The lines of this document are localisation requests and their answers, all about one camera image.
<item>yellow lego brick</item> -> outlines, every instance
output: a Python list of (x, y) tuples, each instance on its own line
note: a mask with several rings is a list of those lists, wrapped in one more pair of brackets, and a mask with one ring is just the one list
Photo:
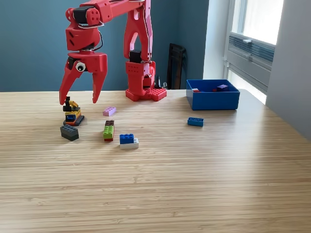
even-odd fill
[(69, 104), (71, 105), (71, 107), (79, 107), (78, 104), (75, 101), (69, 100)]

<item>black chair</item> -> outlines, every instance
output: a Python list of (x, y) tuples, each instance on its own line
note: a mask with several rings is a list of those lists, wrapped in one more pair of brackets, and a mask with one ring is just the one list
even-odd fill
[(186, 49), (180, 45), (170, 44), (170, 51), (169, 51), (169, 63), (167, 68), (167, 89), (172, 89), (172, 83), (174, 88), (173, 89), (180, 89), (181, 85), (181, 74), (183, 67), (187, 68), (187, 55)]

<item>white lego brick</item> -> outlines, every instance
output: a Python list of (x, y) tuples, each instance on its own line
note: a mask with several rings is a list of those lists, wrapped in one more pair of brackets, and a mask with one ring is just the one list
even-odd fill
[(139, 148), (139, 141), (138, 138), (134, 138), (134, 143), (129, 144), (120, 144), (121, 149), (134, 149)]

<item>pink lego brick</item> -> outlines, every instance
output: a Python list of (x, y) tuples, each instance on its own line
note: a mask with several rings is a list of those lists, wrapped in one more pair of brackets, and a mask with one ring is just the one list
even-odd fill
[(112, 116), (116, 112), (117, 108), (115, 107), (108, 107), (103, 111), (103, 116), (109, 117)]

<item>window frame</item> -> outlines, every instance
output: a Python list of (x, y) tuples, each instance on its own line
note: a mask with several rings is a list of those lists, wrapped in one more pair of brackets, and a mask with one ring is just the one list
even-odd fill
[(250, 53), (247, 53), (244, 50), (241, 50), (235, 46), (232, 46), (229, 43), (229, 37), (234, 36), (242, 40), (251, 40), (259, 45), (269, 46), (275, 49), (275, 45), (263, 42), (251, 37), (242, 35), (243, 26), (245, 24), (245, 14), (247, 7), (247, 0), (241, 0), (240, 9), (239, 9), (239, 19), (238, 19), (238, 32), (233, 33), (233, 19), (235, 12), (235, 3), (236, 0), (230, 0), (229, 7), (229, 16), (228, 16), (228, 25), (227, 25), (227, 34), (225, 41), (225, 54), (224, 54), (224, 75), (223, 79), (229, 79), (228, 73), (229, 70), (238, 74), (241, 78), (249, 82), (251, 85), (267, 93), (270, 74), (272, 69), (272, 62), (265, 59), (256, 57)]

